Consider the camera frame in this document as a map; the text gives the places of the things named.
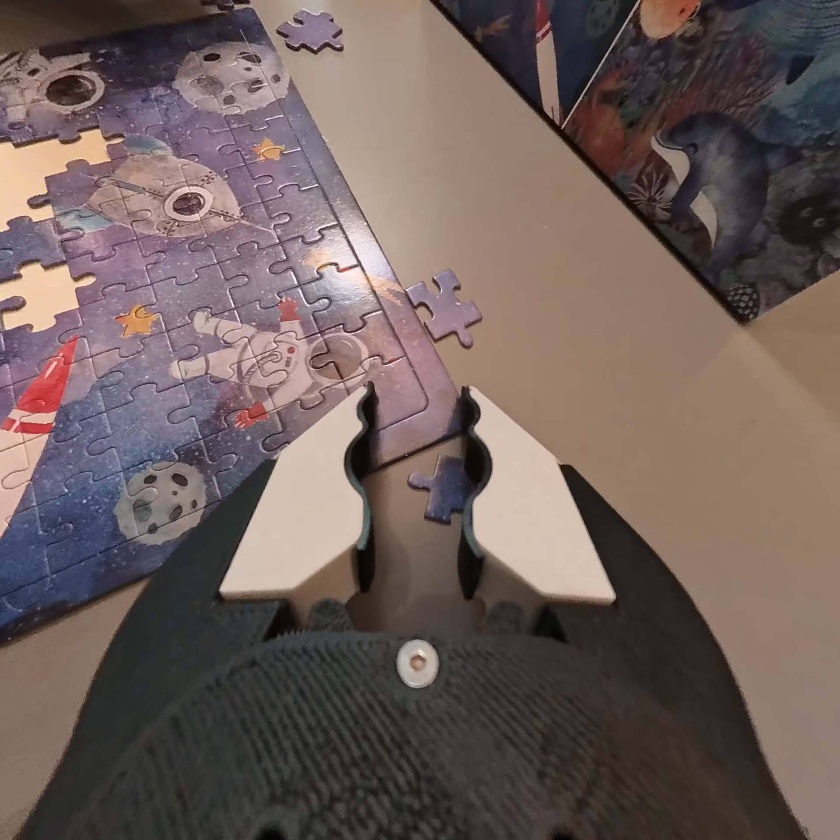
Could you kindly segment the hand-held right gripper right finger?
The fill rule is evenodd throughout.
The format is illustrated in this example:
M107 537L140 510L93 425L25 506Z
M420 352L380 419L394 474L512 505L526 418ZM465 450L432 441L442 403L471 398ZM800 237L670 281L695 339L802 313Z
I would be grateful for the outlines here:
M608 606L616 593L559 460L473 385L462 391L459 585L486 607Z

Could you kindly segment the space jigsaw puzzle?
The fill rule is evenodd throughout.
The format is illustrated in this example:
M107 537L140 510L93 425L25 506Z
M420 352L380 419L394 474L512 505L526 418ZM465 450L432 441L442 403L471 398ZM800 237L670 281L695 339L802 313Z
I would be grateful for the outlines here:
M2 644L157 570L204 514L367 383L373 467L455 435L455 385L251 8L2 53L2 147L79 140L8 220Z

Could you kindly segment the puzzle box lid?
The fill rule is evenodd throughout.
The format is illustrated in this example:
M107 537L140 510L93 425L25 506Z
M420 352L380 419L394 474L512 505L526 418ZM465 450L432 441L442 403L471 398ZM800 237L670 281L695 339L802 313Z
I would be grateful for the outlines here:
M838 271L838 1L434 4L736 320Z

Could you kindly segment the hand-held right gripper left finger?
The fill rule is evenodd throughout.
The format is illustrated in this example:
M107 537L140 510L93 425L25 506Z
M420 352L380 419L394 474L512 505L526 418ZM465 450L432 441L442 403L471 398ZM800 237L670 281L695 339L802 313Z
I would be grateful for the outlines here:
M219 586L224 601L313 607L370 590L375 543L362 478L374 411L367 384L280 451Z

